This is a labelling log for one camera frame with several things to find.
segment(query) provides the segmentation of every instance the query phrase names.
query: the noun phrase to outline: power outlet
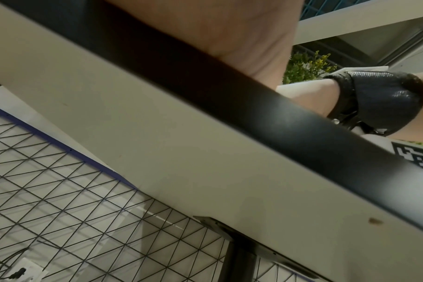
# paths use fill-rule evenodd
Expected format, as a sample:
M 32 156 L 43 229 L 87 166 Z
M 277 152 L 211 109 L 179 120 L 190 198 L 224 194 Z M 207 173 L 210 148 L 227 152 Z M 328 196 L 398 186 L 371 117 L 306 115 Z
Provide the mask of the power outlet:
M 23 257 L 3 276 L 9 277 L 21 268 L 25 268 L 26 272 L 15 282 L 40 282 L 49 273 L 49 271 L 43 270 L 41 266 Z

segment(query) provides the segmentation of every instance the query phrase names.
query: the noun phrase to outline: metal mesh floor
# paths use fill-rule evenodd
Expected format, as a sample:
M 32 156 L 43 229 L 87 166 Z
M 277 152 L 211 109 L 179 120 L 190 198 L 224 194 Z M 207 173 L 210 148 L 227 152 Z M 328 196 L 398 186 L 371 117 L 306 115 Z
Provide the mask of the metal mesh floor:
M 0 116 L 0 262 L 29 247 L 8 265 L 46 282 L 218 280 L 227 241 L 70 151 Z M 304 281 L 265 260 L 254 278 Z

